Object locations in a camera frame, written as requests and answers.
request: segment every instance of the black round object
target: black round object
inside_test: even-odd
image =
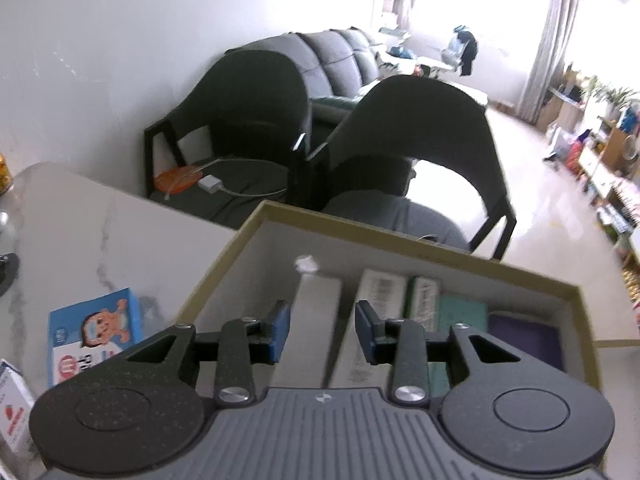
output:
[[[38,400],[30,431],[48,465],[86,476],[154,468],[180,453],[204,423],[187,384],[62,384]]]
[[[614,419],[598,391],[564,374],[552,386],[533,377],[520,378],[526,387],[499,382],[465,381],[440,405],[443,427],[464,451],[525,474],[565,472],[599,460]]]

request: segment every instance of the sofa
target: sofa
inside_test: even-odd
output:
[[[386,45],[374,35],[351,27],[311,34],[290,32],[254,41],[239,50],[272,50],[296,64],[311,100],[311,143],[316,148],[378,82]],[[415,62],[403,61],[404,71],[411,73]]]

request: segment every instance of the white cable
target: white cable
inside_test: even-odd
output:
[[[205,168],[208,168],[209,166],[213,166],[214,164],[217,164],[219,162],[230,162],[230,161],[240,161],[240,162],[263,162],[265,164],[271,164],[272,166],[277,166],[279,168],[283,168],[284,170],[288,171],[287,168],[285,168],[283,165],[278,164],[277,162],[273,162],[272,160],[264,160],[262,158],[217,158],[216,160],[212,160],[211,162],[208,162],[207,164],[203,164],[202,166],[200,166],[199,168],[195,168],[194,170],[191,170],[189,173],[184,174],[183,176],[179,177],[178,179],[176,179],[171,186],[169,186],[169,189],[166,190],[166,193],[164,194],[164,200],[166,202],[169,201],[169,199],[171,198],[171,192],[172,190],[174,190],[174,187],[176,187],[178,184],[180,184],[181,181],[183,181],[185,178],[187,178],[188,176],[191,176],[195,173],[198,173],[199,171],[204,170]],[[281,193],[286,192],[287,188],[284,187],[283,189],[280,189],[278,191],[272,191],[269,193],[258,193],[258,194],[246,194],[246,193],[236,193],[235,191],[231,191],[229,189],[227,189],[226,187],[224,187],[224,185],[222,183],[220,183],[220,185],[218,186],[218,189],[220,191],[223,191],[231,196],[237,196],[240,198],[263,198],[263,197],[267,197],[267,196],[273,196],[273,195],[278,195]]]

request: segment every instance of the blue box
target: blue box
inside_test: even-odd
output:
[[[138,300],[128,288],[49,314],[49,386],[142,341]]]

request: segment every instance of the ribbed gray surface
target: ribbed gray surface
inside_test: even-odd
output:
[[[74,475],[52,470],[46,480]],[[274,388],[257,406],[226,410],[187,455],[136,480],[506,479],[458,455],[430,416],[378,390]],[[604,478],[594,471],[571,480]]]

